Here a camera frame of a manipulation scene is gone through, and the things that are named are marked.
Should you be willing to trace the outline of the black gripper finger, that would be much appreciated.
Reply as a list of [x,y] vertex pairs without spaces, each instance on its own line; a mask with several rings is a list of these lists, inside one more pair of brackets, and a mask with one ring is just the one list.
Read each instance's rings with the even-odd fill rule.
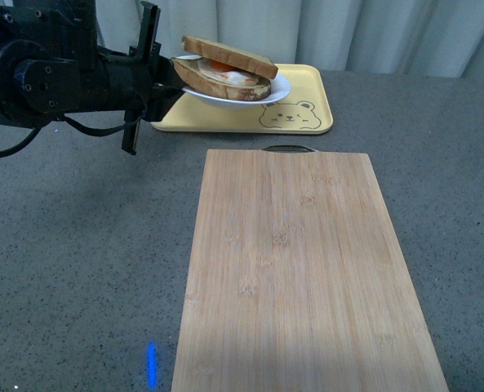
[[182,87],[155,85],[150,96],[150,121],[161,122],[183,94]]
[[164,56],[158,57],[158,81],[159,82],[174,82],[177,77],[174,64],[171,59]]

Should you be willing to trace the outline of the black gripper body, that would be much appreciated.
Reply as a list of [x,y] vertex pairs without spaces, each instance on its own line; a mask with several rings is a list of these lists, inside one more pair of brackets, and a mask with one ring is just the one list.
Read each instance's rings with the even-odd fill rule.
[[152,122],[162,112],[162,105],[154,97],[160,52],[155,38],[160,10],[151,2],[143,1],[141,5],[143,14],[138,44],[126,54],[99,48],[109,76],[108,108],[125,110],[124,124],[110,132],[124,131],[122,149],[132,155],[136,154],[140,121]]

